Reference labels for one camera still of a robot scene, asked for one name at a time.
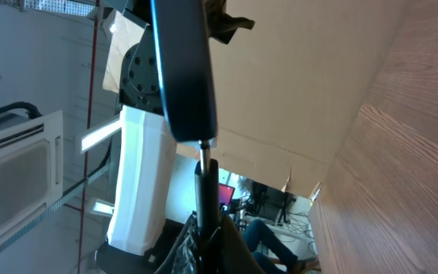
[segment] wooden table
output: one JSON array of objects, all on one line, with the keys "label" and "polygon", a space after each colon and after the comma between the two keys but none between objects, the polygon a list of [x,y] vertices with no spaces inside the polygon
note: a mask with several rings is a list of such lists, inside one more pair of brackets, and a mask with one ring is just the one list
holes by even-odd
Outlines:
[{"label": "wooden table", "polygon": [[438,0],[405,18],[309,214],[325,273],[438,273]]}]

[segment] desk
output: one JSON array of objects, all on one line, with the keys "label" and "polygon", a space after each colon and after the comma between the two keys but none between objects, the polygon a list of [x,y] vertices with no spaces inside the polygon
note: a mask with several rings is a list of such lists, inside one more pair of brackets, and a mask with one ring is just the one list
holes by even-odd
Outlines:
[{"label": "desk", "polygon": [[309,213],[322,272],[438,273],[438,1],[413,1]]}]

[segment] white wall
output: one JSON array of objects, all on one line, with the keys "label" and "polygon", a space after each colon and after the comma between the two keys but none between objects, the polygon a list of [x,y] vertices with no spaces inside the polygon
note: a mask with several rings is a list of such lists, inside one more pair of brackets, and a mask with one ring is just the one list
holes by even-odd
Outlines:
[{"label": "white wall", "polygon": [[[116,102],[114,93],[101,88],[109,42],[99,33],[93,124],[112,116]],[[75,154],[74,143],[76,134],[86,127],[92,36],[93,21],[87,18],[34,10],[20,13],[0,5],[0,106],[25,100],[37,105],[42,114],[64,110],[64,188],[83,176],[84,160]],[[90,152],[89,170],[105,152],[106,144]],[[102,196],[106,182],[105,177],[96,182],[87,197]],[[80,198],[71,204],[79,206]],[[83,255],[100,245],[101,222],[102,218],[86,216]],[[0,273],[75,272],[79,224],[78,212],[61,208],[0,254]]]}]

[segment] blue pants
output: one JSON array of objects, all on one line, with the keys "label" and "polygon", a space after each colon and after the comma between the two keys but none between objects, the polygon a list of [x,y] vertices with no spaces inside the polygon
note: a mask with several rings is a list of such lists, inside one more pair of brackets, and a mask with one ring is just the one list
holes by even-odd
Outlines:
[{"label": "blue pants", "polygon": [[252,252],[252,256],[259,266],[266,272],[266,274],[285,273],[276,267],[270,259],[260,252],[255,252],[259,241],[261,241],[268,249],[278,257],[278,259],[287,266],[287,269],[291,269],[298,260],[287,247],[284,246],[275,236],[273,231],[265,225],[261,220],[254,220],[249,224],[243,233],[243,240]]}]

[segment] computer monitor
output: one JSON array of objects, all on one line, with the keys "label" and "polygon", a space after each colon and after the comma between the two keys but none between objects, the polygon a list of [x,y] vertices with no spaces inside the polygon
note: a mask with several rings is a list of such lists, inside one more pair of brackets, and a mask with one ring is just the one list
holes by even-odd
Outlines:
[{"label": "computer monitor", "polygon": [[219,183],[219,204],[229,206],[233,198],[234,187]]}]

